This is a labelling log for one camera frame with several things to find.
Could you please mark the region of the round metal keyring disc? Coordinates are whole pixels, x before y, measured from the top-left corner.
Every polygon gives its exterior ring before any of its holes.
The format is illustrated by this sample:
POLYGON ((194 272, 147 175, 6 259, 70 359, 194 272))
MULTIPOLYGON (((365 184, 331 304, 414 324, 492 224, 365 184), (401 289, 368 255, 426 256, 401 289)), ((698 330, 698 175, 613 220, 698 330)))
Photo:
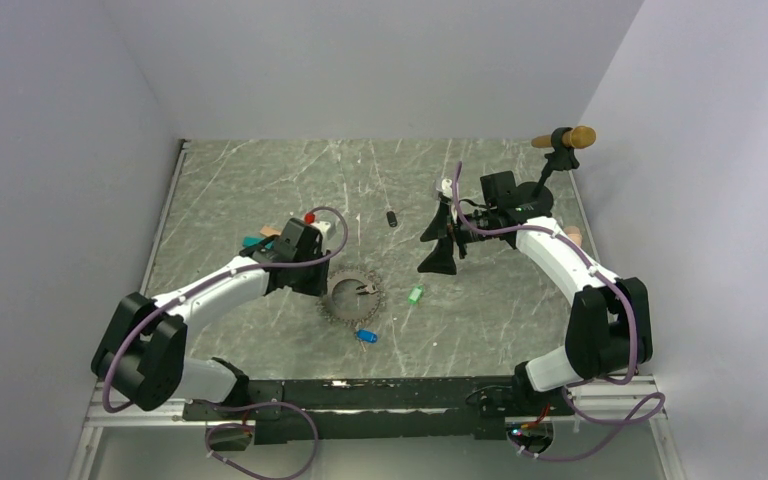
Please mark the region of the round metal keyring disc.
POLYGON ((320 298, 321 313, 332 323, 359 328, 384 307, 385 292, 376 272, 344 268, 331 273, 320 298))

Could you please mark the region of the green tagged key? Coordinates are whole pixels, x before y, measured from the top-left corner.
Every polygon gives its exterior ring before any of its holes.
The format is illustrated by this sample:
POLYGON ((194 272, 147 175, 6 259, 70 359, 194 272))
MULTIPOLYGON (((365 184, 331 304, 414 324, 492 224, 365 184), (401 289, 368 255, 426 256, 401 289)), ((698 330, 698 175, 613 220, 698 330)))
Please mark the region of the green tagged key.
POLYGON ((423 293, 424 293, 424 287, 422 285, 417 285, 413 287, 408 294, 408 297, 407 297, 408 302, 412 305, 417 304, 421 300, 423 293))

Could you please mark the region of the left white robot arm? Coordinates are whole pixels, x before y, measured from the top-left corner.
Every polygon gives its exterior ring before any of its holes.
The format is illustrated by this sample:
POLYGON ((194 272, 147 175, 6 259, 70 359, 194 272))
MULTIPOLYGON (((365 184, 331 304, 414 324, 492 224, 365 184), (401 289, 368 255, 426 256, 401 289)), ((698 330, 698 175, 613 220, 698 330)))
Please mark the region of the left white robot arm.
POLYGON ((197 360, 188 348, 207 326, 276 290, 319 297, 334 252, 332 222, 313 214, 290 219, 278 235, 242 249, 228 263, 176 290, 125 296, 93 355, 108 413, 152 411, 170 399, 200 401, 224 420, 252 404, 249 377, 227 360, 197 360))

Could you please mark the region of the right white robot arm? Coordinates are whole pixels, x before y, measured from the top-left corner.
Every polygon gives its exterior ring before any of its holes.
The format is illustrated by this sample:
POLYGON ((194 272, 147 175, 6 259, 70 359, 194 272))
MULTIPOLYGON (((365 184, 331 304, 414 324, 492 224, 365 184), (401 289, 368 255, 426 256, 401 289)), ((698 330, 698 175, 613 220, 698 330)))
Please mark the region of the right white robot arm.
POLYGON ((455 184, 434 186, 437 211, 421 235, 434 242, 420 273, 454 275, 467 245, 506 242, 533 261, 560 289, 571 311, 561 346, 515 369, 513 406, 532 416, 546 407, 550 391, 623 370, 634 373, 653 355, 648 291, 637 278, 621 278, 599 264, 553 218, 554 197, 542 182, 518 183, 510 171, 480 179, 484 201, 466 214, 455 184))

